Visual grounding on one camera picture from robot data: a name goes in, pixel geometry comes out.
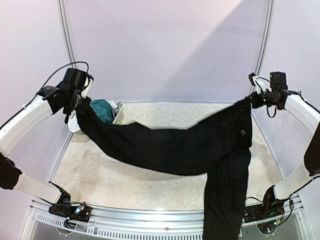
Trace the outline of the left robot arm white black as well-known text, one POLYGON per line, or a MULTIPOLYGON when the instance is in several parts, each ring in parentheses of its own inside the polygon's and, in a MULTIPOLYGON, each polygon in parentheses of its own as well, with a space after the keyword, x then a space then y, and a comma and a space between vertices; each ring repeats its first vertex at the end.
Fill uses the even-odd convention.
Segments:
MULTIPOLYGON (((35 95, 31 87, 4 85, 0 88, 0 123, 13 116, 22 104, 35 95)), ((47 183, 56 166, 58 155, 70 134, 66 115, 59 110, 33 128, 11 151, 8 158, 25 175, 47 183)))

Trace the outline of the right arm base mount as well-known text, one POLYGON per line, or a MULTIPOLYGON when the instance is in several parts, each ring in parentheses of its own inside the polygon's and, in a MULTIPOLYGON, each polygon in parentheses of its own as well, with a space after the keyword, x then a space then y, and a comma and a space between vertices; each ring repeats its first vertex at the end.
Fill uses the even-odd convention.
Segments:
POLYGON ((279 226, 284 224, 292 215, 294 209, 293 193, 288 198, 277 199, 273 186, 267 189, 263 200, 249 196, 246 198, 257 200, 257 204, 244 208, 245 223, 256 222, 258 231, 263 235, 272 235, 279 226))

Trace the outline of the black trousers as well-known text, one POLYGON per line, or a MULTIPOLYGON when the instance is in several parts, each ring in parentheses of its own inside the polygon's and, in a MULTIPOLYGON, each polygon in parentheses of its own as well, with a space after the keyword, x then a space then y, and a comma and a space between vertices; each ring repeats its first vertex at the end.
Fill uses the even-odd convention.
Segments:
POLYGON ((122 163, 178 176, 206 174, 203 238, 238 238, 252 157, 248 97, 186 129, 102 122, 92 108, 76 117, 81 131, 122 163))

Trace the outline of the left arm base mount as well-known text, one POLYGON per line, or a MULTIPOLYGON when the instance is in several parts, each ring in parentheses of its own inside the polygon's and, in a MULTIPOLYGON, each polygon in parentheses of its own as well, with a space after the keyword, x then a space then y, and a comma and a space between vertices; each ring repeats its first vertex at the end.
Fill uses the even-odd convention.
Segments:
POLYGON ((85 202, 71 202, 71 196, 63 192, 57 203, 50 204, 48 212, 52 215, 65 218, 63 227, 74 230, 77 222, 89 222, 92 208, 85 202))

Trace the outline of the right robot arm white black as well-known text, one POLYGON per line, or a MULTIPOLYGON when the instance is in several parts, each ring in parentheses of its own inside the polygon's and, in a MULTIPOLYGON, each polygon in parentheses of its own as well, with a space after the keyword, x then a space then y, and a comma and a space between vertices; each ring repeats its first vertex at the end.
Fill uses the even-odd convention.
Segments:
POLYGON ((287 200, 320 177, 320 112, 296 91, 251 97, 253 117, 284 174, 271 190, 276 200, 287 200))

